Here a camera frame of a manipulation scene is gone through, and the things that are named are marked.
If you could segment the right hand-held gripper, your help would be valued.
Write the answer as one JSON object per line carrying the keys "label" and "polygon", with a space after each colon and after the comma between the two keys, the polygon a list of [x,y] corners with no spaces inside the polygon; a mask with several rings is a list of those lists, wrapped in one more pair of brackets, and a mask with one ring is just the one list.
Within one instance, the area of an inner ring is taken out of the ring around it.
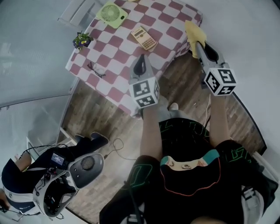
{"label": "right hand-held gripper", "polygon": [[196,53],[203,68],[202,88],[208,88],[215,96],[231,95],[237,86],[237,78],[221,52],[209,43],[205,43],[204,48],[200,42],[196,42]]}

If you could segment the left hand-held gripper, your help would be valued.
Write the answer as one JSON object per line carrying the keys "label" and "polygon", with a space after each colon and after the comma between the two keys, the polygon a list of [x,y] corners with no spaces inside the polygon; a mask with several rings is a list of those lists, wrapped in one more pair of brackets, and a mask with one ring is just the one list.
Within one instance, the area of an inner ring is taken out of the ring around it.
{"label": "left hand-held gripper", "polygon": [[159,85],[150,60],[145,54],[137,57],[130,66],[129,92],[140,109],[158,103]]}

